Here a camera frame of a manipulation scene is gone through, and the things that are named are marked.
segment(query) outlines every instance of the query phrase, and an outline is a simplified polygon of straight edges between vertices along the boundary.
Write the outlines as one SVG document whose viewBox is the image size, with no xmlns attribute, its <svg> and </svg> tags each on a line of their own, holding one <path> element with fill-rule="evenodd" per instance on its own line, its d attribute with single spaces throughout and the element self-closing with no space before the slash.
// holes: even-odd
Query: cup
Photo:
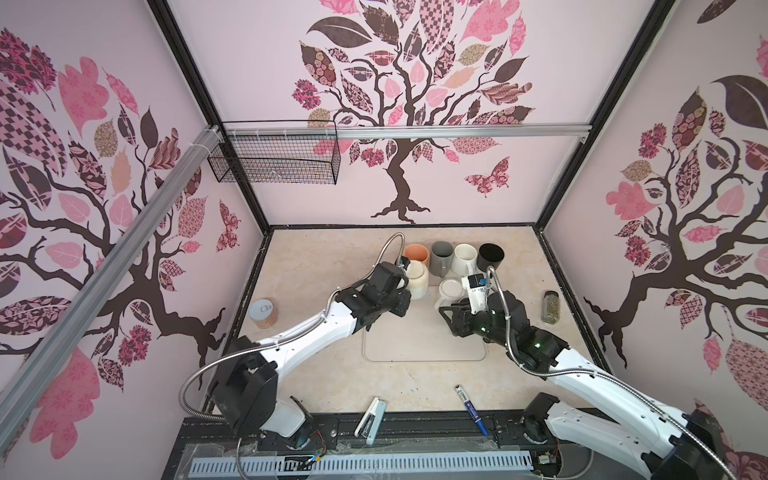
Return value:
<svg viewBox="0 0 768 480">
<path fill-rule="evenodd" d="M 456 245 L 453 249 L 453 261 L 451 271 L 459 276 L 468 276 L 475 273 L 477 268 L 478 251 L 468 243 Z"/>
<path fill-rule="evenodd" d="M 440 292 L 440 300 L 435 304 L 435 310 L 439 310 L 445 301 L 448 301 L 448 303 L 458 302 L 464 296 L 464 287 L 455 278 L 446 278 L 440 282 L 438 290 Z"/>
<path fill-rule="evenodd" d="M 423 245 L 419 245 L 418 243 L 408 245 L 402 252 L 402 255 L 407 259 L 418 260 L 419 262 L 424 263 L 425 266 L 429 266 L 429 250 Z"/>
<path fill-rule="evenodd" d="M 427 294 L 429 285 L 429 271 L 424 263 L 418 260 L 411 260 L 406 270 L 408 276 L 408 286 L 406 289 L 411 292 L 411 300 L 418 300 Z"/>
<path fill-rule="evenodd" d="M 443 240 L 434 242 L 429 254 L 429 272 L 445 278 L 453 261 L 453 245 Z"/>
<path fill-rule="evenodd" d="M 478 270 L 485 272 L 488 265 L 498 268 L 504 259 L 504 250 L 495 243 L 483 243 L 478 249 Z"/>
</svg>

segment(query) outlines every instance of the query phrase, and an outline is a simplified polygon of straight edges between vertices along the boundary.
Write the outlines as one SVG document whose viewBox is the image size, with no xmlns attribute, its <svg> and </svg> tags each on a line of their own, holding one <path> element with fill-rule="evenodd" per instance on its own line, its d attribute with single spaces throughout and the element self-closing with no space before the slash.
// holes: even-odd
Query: blue marker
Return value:
<svg viewBox="0 0 768 480">
<path fill-rule="evenodd" d="M 469 397 L 467 396 L 467 392 L 464 391 L 462 386 L 457 385 L 456 393 L 458 393 L 458 397 L 462 400 L 462 402 L 464 402 L 464 406 L 467 408 L 467 412 L 469 412 L 469 416 L 471 416 L 472 421 L 478 425 L 478 427 L 480 428 L 480 432 L 482 432 L 483 435 L 489 435 L 488 429 L 483 424 L 482 419 L 480 418 L 480 415 L 478 415 L 478 411 L 475 410 L 475 406 L 472 405 L 472 402 L 469 400 Z"/>
</svg>

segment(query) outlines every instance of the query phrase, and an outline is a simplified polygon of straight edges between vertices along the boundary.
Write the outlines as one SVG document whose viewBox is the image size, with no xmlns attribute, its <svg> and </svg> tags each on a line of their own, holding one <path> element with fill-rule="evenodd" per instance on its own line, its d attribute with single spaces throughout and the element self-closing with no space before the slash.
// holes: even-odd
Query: wire basket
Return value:
<svg viewBox="0 0 768 480">
<path fill-rule="evenodd" d="M 211 152 L 208 163 L 216 179 L 236 182 L 232 167 L 239 161 L 249 182 L 335 185 L 341 164 L 336 122 L 275 127 L 278 122 L 307 124 L 306 120 L 224 122 L 234 153 L 224 153 L 230 150 L 227 143 Z"/>
</svg>

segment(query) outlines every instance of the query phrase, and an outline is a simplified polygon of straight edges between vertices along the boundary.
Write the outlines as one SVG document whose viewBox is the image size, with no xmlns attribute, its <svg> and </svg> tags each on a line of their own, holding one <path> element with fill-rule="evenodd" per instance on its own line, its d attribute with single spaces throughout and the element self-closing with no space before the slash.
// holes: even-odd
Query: red butterfly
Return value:
<svg viewBox="0 0 768 480">
<path fill-rule="evenodd" d="M 237 246 L 237 226 L 240 221 L 237 219 L 237 215 L 231 214 L 229 207 L 224 205 L 224 202 L 219 200 L 219 211 L 221 212 L 221 220 L 224 220 L 224 232 L 219 236 L 219 241 L 216 242 L 216 251 L 220 252 L 225 248 L 234 248 Z"/>
<path fill-rule="evenodd" d="M 505 173 L 508 168 L 509 157 L 506 157 L 504 160 L 498 162 L 495 167 L 493 167 L 493 171 L 489 176 L 486 177 L 485 175 L 470 175 L 464 180 L 468 181 L 472 185 L 477 186 L 478 192 L 485 195 L 487 198 L 487 193 L 493 190 L 494 184 L 496 187 L 501 187 L 503 185 L 509 188 L 509 185 L 507 185 L 507 181 L 509 181 L 509 175 Z"/>
</svg>

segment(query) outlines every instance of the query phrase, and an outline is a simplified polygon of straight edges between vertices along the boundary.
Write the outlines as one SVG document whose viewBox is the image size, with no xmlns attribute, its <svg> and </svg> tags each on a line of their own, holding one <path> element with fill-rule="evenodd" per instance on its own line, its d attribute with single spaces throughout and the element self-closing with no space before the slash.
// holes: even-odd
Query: wallpaper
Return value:
<svg viewBox="0 0 768 480">
<path fill-rule="evenodd" d="M 225 120 L 510 125 L 589 121 L 650 4 L 605 3 L 594 2 L 613 15 L 603 32 L 612 42 L 590 29 L 583 7 L 525 0 L 233 0 L 175 10 Z M 252 25 L 240 29 L 238 18 Z M 232 65 L 216 25 L 227 25 L 229 45 L 254 49 Z M 578 65 L 567 42 L 583 42 Z M 533 221 L 575 141 L 344 140 L 337 185 L 254 188 L 271 223 Z M 332 148 L 320 141 L 314 153 Z M 461 203 L 449 207 L 454 198 Z"/>
<path fill-rule="evenodd" d="M 768 478 L 766 14 L 680 6 L 548 228 L 614 371 L 716 415 L 740 478 Z"/>
<path fill-rule="evenodd" d="M 33 25 L 34 5 L 13 6 L 0 25 L 2 385 L 204 127 L 141 2 L 114 5 L 118 29 L 62 37 L 50 35 L 55 22 L 89 25 L 96 5 L 59 5 Z M 121 29 L 142 38 L 139 55 L 88 47 Z M 179 385 L 220 348 L 259 240 L 237 187 L 204 164 L 3 452 L 0 475 L 159 476 L 184 417 Z"/>
</svg>

